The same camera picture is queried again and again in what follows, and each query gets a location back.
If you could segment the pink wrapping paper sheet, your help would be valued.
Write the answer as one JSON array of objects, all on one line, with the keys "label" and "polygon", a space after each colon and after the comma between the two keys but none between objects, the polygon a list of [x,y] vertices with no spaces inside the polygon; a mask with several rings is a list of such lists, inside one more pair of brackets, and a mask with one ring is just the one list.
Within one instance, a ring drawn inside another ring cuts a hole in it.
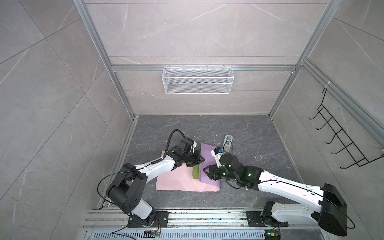
[{"label": "pink wrapping paper sheet", "polygon": [[186,164],[181,167],[161,174],[156,180],[157,191],[182,191],[182,192],[218,192],[221,189],[220,181],[209,180],[203,175],[200,168],[200,179],[193,179],[193,168]]}]

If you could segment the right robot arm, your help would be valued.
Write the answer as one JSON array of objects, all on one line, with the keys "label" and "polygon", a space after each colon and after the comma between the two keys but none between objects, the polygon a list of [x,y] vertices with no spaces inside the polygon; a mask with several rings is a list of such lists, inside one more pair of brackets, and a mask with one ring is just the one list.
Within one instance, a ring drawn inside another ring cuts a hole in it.
[{"label": "right robot arm", "polygon": [[234,180],[237,188],[272,193],[294,201],[287,205],[267,202],[257,217],[265,226],[318,224],[330,234],[347,236],[347,203],[335,186],[319,187],[290,181],[261,168],[244,166],[232,154],[214,153],[214,156],[216,163],[203,169],[209,179]]}]

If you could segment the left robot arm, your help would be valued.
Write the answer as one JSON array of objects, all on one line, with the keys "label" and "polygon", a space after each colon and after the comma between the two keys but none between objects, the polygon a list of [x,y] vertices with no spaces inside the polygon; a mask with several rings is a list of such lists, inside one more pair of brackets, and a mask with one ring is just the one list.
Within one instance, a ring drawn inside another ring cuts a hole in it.
[{"label": "left robot arm", "polygon": [[156,210],[142,198],[147,182],[183,164],[191,168],[204,162],[201,151],[196,147],[195,141],[182,139],[177,146],[155,160],[136,166],[130,163],[123,165],[107,188],[107,197],[125,214],[133,214],[140,219],[143,226],[151,226]]}]

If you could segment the white tape dispenser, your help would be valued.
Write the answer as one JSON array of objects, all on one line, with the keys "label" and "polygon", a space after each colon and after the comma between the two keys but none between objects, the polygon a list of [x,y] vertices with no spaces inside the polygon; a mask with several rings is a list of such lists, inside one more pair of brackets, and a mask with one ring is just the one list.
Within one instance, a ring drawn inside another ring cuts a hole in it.
[{"label": "white tape dispenser", "polygon": [[231,153],[233,151],[233,136],[226,135],[223,144],[223,151],[227,153]]}]

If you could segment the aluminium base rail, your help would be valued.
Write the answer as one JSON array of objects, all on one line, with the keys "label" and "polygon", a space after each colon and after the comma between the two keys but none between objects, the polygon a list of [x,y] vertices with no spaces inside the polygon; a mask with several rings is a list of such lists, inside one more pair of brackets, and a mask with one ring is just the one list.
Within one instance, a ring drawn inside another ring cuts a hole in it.
[{"label": "aluminium base rail", "polygon": [[150,227],[111,208],[90,210],[81,220],[86,240],[335,240],[315,224],[264,225],[260,210],[161,209]]}]

